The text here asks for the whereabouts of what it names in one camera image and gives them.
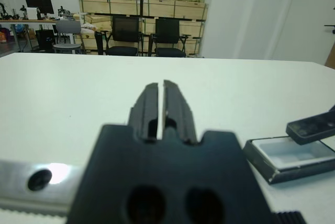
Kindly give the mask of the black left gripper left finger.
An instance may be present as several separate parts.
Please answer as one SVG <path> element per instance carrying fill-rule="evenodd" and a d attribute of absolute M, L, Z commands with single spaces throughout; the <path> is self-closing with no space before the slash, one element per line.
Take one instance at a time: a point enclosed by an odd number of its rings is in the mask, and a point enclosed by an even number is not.
<path fill-rule="evenodd" d="M 158 131 L 158 83 L 145 86 L 130 109 L 128 125 L 137 139 L 147 142 L 157 140 Z"/>

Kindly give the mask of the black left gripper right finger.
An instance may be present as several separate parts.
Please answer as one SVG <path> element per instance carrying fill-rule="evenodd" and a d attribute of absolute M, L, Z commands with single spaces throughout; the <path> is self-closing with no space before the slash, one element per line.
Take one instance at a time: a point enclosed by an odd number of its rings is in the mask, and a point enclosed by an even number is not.
<path fill-rule="evenodd" d="M 163 138 L 174 131 L 177 139 L 184 143 L 197 143 L 193 113 L 179 86 L 164 80 L 163 94 Z"/>

